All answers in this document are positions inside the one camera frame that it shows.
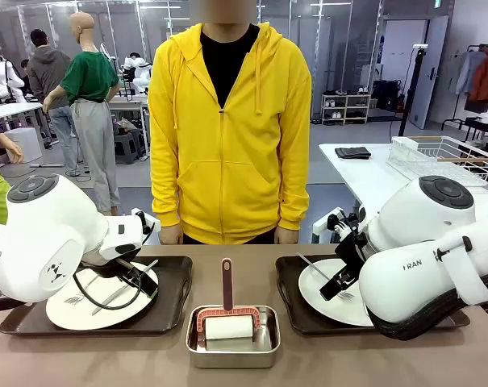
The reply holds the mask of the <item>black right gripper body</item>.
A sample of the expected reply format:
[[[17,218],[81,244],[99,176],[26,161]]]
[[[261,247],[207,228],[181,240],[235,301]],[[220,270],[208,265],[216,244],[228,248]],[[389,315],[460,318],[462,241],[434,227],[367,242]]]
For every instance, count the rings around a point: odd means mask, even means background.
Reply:
[[[358,278],[360,270],[365,263],[365,254],[362,248],[367,244],[365,233],[340,235],[340,242],[336,248],[336,255],[344,262],[344,268],[350,268]]]

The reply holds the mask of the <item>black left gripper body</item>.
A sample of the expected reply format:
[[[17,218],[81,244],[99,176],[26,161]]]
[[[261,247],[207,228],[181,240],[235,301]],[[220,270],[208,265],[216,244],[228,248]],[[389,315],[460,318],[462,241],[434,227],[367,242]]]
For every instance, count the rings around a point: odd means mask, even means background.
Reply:
[[[81,268],[91,269],[101,278],[116,277],[125,283],[140,283],[145,275],[145,273],[141,269],[138,269],[134,264],[120,258],[110,260],[103,266],[81,262]]]

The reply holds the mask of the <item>person's right hand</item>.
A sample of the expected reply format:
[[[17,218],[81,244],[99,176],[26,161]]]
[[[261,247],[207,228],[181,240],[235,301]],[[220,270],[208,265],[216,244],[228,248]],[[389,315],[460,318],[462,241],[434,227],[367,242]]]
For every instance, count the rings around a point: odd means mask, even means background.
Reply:
[[[183,244],[183,230],[180,224],[162,227],[158,233],[161,245]]]

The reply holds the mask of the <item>person's left hand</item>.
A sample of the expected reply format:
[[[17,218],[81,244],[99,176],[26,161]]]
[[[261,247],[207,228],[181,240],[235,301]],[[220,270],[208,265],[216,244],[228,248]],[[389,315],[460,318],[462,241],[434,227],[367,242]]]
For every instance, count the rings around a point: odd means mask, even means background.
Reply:
[[[275,244],[297,244],[299,241],[299,231],[277,227],[274,233]]]

